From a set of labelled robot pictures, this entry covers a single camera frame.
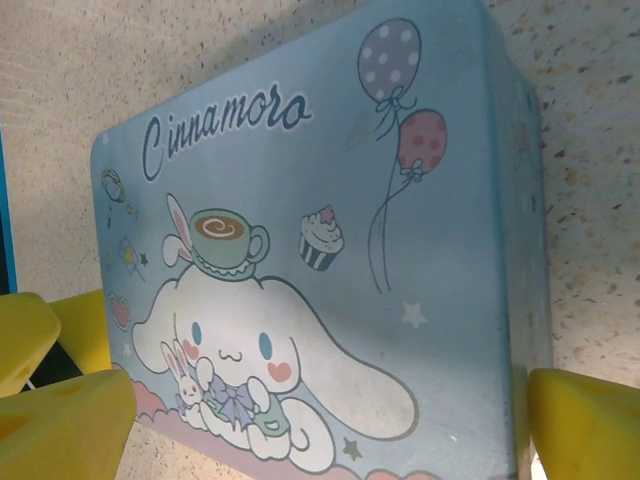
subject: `character's pink cheek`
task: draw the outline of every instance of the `character's pink cheek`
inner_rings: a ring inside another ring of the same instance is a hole
[[[278,383],[286,382],[291,378],[291,365],[286,362],[283,362],[280,365],[269,362],[269,365],[267,365],[267,370],[269,370],[269,375],[271,375],[271,378],[273,378]]]
[[[198,359],[198,347],[196,347],[195,345],[191,345],[189,343],[189,340],[182,341],[182,348],[184,349],[184,353],[186,353],[187,357],[189,357],[191,360]]]

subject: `character's mouth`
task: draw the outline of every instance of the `character's mouth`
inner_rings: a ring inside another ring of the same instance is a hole
[[[218,350],[218,356],[220,357],[220,360],[231,360],[232,362],[236,363],[242,361],[242,352],[238,352],[238,358],[234,358],[233,355],[224,355],[222,353],[222,350]]]

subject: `character's long ear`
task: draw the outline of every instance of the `character's long ear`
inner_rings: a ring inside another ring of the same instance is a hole
[[[405,385],[338,346],[295,287],[279,279],[265,280],[263,287],[290,332],[302,381],[316,400],[364,436],[392,440],[414,430],[418,406]]]
[[[152,372],[167,371],[160,345],[162,342],[169,344],[175,338],[173,324],[178,307],[176,287],[175,280],[165,283],[153,302],[147,320],[133,326],[133,347],[140,361]]]

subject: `speckled terrazzo floor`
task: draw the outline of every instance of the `speckled terrazzo floor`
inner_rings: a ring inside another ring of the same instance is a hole
[[[98,132],[361,3],[0,2],[20,288],[53,300],[100,287],[88,174]],[[640,386],[640,6],[486,3],[543,105],[556,364]],[[136,425],[118,478],[246,477]]]

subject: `purple polka dot balloon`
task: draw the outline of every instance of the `purple polka dot balloon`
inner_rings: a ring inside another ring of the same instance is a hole
[[[358,54],[358,74],[367,95],[377,103],[392,94],[401,97],[416,77],[421,47],[420,32],[409,20],[389,20],[374,28]]]

